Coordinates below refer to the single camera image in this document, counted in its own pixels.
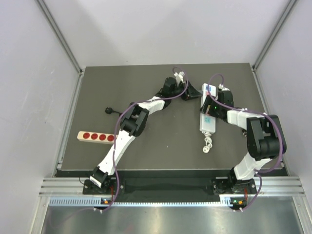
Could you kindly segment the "black plug adapter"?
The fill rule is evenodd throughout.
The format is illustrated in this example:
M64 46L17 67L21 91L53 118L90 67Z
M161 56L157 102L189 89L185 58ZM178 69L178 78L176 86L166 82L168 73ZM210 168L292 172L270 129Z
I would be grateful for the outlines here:
M242 134L243 134L243 136L247 136L247 131L245 130L245 129L242 129Z

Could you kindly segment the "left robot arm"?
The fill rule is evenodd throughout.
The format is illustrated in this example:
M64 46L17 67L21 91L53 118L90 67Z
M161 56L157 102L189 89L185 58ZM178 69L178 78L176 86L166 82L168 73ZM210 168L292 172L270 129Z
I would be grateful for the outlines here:
M146 127L149 115L162 111L171 104L171 100L181 97L191 100L201 97L202 92L184 81L180 76L165 79L163 87L149 100L132 102L119 115L114 133L114 142L104 159L95 167L89 176L94 188L99 193L106 193L115 183L116 167L128 146L140 136Z

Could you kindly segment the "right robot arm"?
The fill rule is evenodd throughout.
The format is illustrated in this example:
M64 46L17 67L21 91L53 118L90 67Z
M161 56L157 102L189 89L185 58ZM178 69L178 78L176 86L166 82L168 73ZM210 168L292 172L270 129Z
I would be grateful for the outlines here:
M234 108L233 95L225 88L219 89L216 97L210 90L204 91L203 95L205 99L200 108L201 113L245 131L247 154L239 164L231 168L226 179L212 181L217 194L241 193L251 186L253 178L265 164L286 152L287 144L279 117Z

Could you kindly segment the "white power strip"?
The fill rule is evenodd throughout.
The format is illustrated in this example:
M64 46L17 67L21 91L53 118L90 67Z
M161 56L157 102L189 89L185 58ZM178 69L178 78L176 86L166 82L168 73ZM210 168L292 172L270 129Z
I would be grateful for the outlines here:
M216 97L216 87L213 85L208 85L204 83L201 88L202 91L202 97L201 97L201 103L200 106L203 107L206 96L209 94L208 91L212 94L212 96ZM205 136L205 146L203 147L203 152L208 153L210 149L212 148L212 134L215 133L215 117L211 117L208 114L204 114L200 112L200 125L199 130L200 132Z

